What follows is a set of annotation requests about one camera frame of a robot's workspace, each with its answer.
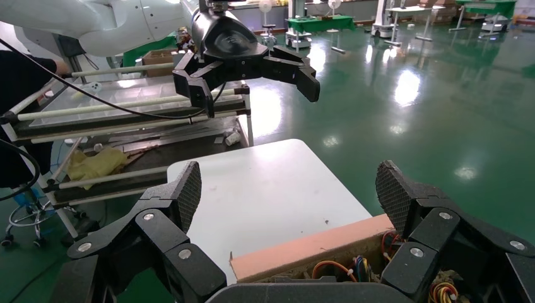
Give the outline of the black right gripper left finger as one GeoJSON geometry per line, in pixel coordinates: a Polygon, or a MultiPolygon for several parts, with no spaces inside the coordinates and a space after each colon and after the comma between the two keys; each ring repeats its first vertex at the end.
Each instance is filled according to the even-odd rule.
{"type": "Polygon", "coordinates": [[[176,302],[206,302],[225,273],[187,236],[201,199],[198,162],[176,180],[147,189],[122,218],[68,249],[51,302],[115,302],[132,279],[153,270],[176,302]]]}

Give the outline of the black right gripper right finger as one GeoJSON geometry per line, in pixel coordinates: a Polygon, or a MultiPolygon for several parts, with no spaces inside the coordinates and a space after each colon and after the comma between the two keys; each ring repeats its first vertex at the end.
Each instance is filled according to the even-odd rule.
{"type": "Polygon", "coordinates": [[[457,206],[441,189],[412,181],[390,160],[375,179],[379,203],[403,238],[380,281],[423,302],[440,270],[461,276],[475,302],[533,302],[534,246],[457,206]]]}

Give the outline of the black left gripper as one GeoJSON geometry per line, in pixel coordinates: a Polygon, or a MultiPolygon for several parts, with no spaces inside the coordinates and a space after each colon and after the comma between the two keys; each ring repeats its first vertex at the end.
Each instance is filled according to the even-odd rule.
{"type": "Polygon", "coordinates": [[[212,90],[225,81],[267,78],[295,85],[309,101],[317,102],[320,83],[306,56],[275,45],[268,48],[230,11],[199,11],[192,20],[192,38],[204,62],[194,53],[174,67],[175,91],[193,107],[214,118],[212,90]]]}

